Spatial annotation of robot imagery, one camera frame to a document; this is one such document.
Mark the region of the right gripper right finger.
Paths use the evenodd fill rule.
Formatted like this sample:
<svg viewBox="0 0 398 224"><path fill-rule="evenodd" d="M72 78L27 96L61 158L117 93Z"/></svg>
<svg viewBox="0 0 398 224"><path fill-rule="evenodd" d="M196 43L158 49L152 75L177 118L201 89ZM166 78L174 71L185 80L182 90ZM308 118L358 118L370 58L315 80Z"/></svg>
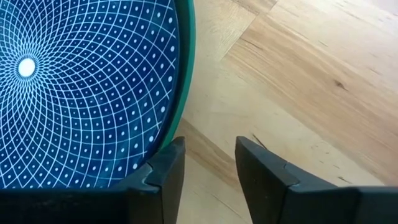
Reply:
<svg viewBox="0 0 398 224"><path fill-rule="evenodd" d="M253 224L398 224L398 187L338 187L243 136L235 158Z"/></svg>

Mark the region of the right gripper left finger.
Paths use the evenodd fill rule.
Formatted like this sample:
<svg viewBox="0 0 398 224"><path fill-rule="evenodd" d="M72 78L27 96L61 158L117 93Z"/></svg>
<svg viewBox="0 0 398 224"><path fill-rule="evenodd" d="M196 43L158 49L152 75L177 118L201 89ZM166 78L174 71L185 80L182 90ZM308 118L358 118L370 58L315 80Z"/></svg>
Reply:
<svg viewBox="0 0 398 224"><path fill-rule="evenodd" d="M0 190L0 224L176 224L185 138L108 189Z"/></svg>

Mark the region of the blue net-patterned plate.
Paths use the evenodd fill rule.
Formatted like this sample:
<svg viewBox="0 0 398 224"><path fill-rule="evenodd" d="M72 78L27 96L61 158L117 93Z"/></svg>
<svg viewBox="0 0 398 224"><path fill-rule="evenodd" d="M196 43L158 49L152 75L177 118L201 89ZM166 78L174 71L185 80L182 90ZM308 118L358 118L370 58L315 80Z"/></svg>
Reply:
<svg viewBox="0 0 398 224"><path fill-rule="evenodd" d="M108 188L156 149L174 0L0 0L0 189Z"/></svg>

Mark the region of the green plate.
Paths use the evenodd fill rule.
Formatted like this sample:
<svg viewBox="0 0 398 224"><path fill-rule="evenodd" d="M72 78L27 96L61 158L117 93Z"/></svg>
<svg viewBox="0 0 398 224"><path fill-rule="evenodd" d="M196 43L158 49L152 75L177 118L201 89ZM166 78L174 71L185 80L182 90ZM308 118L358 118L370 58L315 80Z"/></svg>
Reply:
<svg viewBox="0 0 398 224"><path fill-rule="evenodd" d="M127 176L118 185L134 187L159 187L169 183L182 186L185 174L185 139L174 137L182 119L192 80L195 61L196 26L193 0L174 0L178 19L180 40L178 79L173 104L165 131L160 136L156 153L146 160L137 171Z"/></svg>

